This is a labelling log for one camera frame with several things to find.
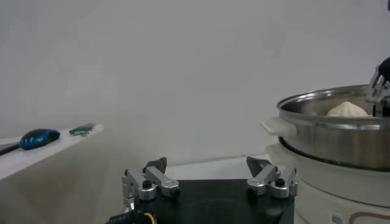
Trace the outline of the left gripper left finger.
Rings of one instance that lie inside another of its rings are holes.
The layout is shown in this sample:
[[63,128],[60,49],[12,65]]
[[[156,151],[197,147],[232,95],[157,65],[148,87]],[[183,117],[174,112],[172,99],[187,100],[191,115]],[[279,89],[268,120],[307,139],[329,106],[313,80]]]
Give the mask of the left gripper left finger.
[[126,169],[122,176],[122,200],[128,210],[135,209],[136,200],[152,201],[157,194],[177,198],[180,184],[165,175],[167,158],[149,161],[141,170]]

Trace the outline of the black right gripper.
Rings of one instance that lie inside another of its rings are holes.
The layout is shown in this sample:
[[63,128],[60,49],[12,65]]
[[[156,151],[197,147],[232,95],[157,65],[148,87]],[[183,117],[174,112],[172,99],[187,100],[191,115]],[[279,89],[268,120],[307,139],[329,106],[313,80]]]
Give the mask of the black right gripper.
[[376,68],[369,83],[367,101],[373,105],[373,117],[389,117],[390,57]]

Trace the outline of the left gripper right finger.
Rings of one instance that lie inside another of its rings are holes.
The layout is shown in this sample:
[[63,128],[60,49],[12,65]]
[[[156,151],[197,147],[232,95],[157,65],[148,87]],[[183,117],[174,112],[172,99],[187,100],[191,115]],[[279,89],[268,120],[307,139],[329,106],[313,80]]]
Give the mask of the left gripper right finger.
[[298,190],[297,169],[286,167],[280,170],[266,159],[246,158],[247,166],[252,174],[247,183],[247,191],[251,197],[260,197],[267,191],[277,199],[295,197]]

